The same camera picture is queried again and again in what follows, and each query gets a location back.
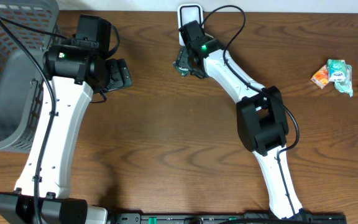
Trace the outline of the orange Kleenex tissue pack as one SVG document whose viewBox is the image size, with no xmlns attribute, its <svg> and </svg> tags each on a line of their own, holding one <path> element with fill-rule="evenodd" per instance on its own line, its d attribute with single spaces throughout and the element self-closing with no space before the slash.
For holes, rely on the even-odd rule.
<svg viewBox="0 0 358 224">
<path fill-rule="evenodd" d="M 323 89 L 329 83 L 327 66 L 323 65 L 310 80 L 320 89 Z"/>
</svg>

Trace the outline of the dark green round-label box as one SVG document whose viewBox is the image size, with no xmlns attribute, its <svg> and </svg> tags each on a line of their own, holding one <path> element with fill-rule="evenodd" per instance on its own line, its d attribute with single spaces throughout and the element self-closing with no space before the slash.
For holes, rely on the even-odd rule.
<svg viewBox="0 0 358 224">
<path fill-rule="evenodd" d="M 191 73 L 191 68 L 188 61 L 188 53 L 185 47 L 179 50 L 176 60 L 173 62 L 173 67 L 185 77 Z"/>
</svg>

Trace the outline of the mint green wipes pouch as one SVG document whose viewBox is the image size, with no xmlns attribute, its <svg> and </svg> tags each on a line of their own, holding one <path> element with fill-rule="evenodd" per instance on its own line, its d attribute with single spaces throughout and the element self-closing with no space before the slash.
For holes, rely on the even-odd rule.
<svg viewBox="0 0 358 224">
<path fill-rule="evenodd" d="M 346 79 L 341 82 L 335 82 L 334 87 L 340 93 L 347 93 L 350 97 L 353 96 L 352 88 L 352 66 L 346 65 L 347 75 Z"/>
</svg>

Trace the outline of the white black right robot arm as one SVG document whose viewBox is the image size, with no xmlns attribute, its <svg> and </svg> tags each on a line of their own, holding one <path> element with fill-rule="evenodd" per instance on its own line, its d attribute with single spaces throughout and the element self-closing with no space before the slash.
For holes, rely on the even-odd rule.
<svg viewBox="0 0 358 224">
<path fill-rule="evenodd" d="M 279 219 L 294 219 L 303 206 L 296 196 L 287 162 L 288 118 L 277 87 L 267 88 L 233 61 L 219 40 L 191 21 L 178 29 L 183 54 L 179 60 L 198 78 L 216 80 L 236 104 L 237 133 L 256 157 L 268 190 L 270 211 Z"/>
</svg>

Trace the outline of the teal Kleenex tissue pack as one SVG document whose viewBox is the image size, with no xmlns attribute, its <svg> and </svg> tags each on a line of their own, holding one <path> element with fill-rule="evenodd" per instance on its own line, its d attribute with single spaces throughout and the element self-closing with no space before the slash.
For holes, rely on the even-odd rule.
<svg viewBox="0 0 358 224">
<path fill-rule="evenodd" d="M 343 82 L 346 79 L 347 68 L 344 60 L 328 59 L 326 66 L 330 82 Z"/>
</svg>

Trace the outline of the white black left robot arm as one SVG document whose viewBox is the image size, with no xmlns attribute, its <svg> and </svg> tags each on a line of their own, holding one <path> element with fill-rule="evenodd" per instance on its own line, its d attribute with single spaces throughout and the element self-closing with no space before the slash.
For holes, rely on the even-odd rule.
<svg viewBox="0 0 358 224">
<path fill-rule="evenodd" d="M 115 59 L 107 20 L 81 15 L 73 38 L 52 45 L 35 64 L 44 96 L 32 149 L 13 192 L 0 193 L 9 223 L 107 223 L 107 209 L 71 198 L 71 164 L 81 121 L 95 94 L 132 85 L 124 59 Z"/>
</svg>

